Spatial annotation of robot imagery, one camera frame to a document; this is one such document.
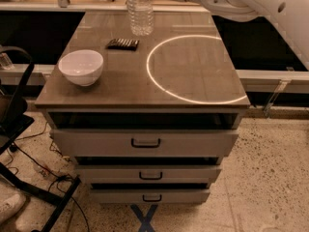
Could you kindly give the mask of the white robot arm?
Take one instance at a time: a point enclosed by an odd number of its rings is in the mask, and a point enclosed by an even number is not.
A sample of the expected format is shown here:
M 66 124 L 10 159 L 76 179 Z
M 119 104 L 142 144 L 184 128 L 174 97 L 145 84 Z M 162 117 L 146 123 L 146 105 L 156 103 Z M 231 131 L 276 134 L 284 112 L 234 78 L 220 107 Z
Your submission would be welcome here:
M 309 0 L 174 0 L 192 2 L 233 21 L 268 20 L 309 69 Z

